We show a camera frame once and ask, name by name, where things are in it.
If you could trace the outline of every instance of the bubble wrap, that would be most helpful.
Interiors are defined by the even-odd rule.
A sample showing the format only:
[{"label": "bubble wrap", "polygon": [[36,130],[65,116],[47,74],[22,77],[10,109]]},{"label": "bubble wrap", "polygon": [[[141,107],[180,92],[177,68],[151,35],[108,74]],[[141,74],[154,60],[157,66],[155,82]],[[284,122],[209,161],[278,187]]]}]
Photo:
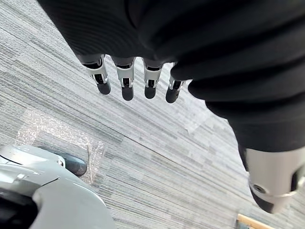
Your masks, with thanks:
[{"label": "bubble wrap", "polygon": [[25,124],[17,134],[17,145],[32,145],[41,131],[70,144],[77,145],[88,152],[88,169],[81,179],[88,184],[94,182],[104,155],[105,146],[103,142],[96,141],[87,133],[74,129],[68,124],[37,109],[27,110],[23,115],[23,121]]}]

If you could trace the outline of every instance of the white robot part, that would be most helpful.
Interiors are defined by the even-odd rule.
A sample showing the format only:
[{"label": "white robot part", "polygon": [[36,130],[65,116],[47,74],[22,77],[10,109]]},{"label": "white robot part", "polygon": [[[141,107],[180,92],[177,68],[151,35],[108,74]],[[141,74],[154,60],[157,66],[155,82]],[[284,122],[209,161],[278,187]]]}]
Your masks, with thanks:
[{"label": "white robot part", "polygon": [[[19,163],[0,164],[0,199],[5,203],[0,206],[5,213],[0,215],[0,228],[4,221],[4,228],[16,228],[16,223],[20,229],[116,228],[101,198],[60,165],[58,155],[33,146],[6,146],[0,155]],[[29,200],[35,207],[24,211]],[[26,216],[33,218],[29,227]]]},{"label": "white robot part", "polygon": [[145,86],[149,87],[149,81],[153,81],[153,88],[156,88],[160,75],[161,75],[162,68],[156,71],[148,70],[146,67],[144,67],[144,82]]},{"label": "white robot part", "polygon": [[107,83],[108,82],[108,74],[106,71],[104,55],[101,56],[100,67],[93,69],[86,66],[87,72],[89,76],[96,82],[96,84]]},{"label": "white robot part", "polygon": [[[121,83],[121,87],[132,87],[134,81],[134,62],[131,63],[129,68],[121,68],[116,66],[116,71],[118,73],[118,78]],[[128,83],[125,84],[123,79],[128,79]]]},{"label": "white robot part", "polygon": [[[170,84],[169,84],[169,89],[170,90],[173,90],[174,89],[174,84],[175,84],[175,82],[177,82],[172,76],[170,77]],[[182,88],[182,86],[183,86],[183,84],[184,84],[184,81],[179,81],[180,82],[180,85],[179,85],[179,87],[176,89],[177,91],[180,91],[181,90],[181,88]]]},{"label": "white robot part", "polygon": [[249,186],[256,203],[269,213],[281,211],[305,181],[305,147],[287,152],[245,152]]},{"label": "white robot part", "polygon": [[65,167],[65,160],[57,154],[34,146],[4,146],[0,152],[0,164],[29,165],[51,160]]}]

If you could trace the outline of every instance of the robotic fingertip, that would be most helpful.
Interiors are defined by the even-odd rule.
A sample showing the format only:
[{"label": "robotic fingertip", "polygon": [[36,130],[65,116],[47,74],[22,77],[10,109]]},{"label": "robotic fingertip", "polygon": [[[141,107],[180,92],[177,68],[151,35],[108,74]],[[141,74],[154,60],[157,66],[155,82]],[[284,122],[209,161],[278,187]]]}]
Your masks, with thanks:
[{"label": "robotic fingertip", "polygon": [[166,101],[167,101],[169,104],[174,103],[174,102],[177,100],[178,96],[179,96],[179,92],[180,92],[180,91],[178,91],[178,90],[176,90],[176,89],[172,89],[172,90],[171,90],[171,89],[168,87],[167,92],[166,92],[166,96],[165,96]]},{"label": "robotic fingertip", "polygon": [[126,101],[133,99],[133,87],[122,87],[122,97]]},{"label": "robotic fingertip", "polygon": [[110,82],[97,84],[97,88],[99,89],[101,94],[109,94],[111,91]]},{"label": "robotic fingertip", "polygon": [[152,99],[156,95],[156,88],[145,87],[144,94],[146,98]]}]

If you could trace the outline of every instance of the robotic hand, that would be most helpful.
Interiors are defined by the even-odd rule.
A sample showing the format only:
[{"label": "robotic hand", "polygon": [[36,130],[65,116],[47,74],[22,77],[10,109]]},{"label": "robotic hand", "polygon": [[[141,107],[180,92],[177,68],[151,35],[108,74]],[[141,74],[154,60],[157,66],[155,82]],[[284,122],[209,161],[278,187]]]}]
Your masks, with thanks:
[{"label": "robotic hand", "polygon": [[38,0],[102,94],[112,56],[125,100],[134,57],[144,59],[145,96],[163,63],[167,101],[182,82],[226,118],[249,172],[254,200],[278,212],[301,187],[305,167],[305,1]]}]

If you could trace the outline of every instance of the wooden strip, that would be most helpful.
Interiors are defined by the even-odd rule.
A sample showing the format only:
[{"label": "wooden strip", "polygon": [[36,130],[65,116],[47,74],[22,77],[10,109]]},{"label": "wooden strip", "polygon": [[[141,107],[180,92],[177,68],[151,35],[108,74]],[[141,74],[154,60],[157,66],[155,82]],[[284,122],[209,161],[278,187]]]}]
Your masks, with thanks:
[{"label": "wooden strip", "polygon": [[250,226],[250,229],[275,229],[250,217],[238,214],[237,221]]}]

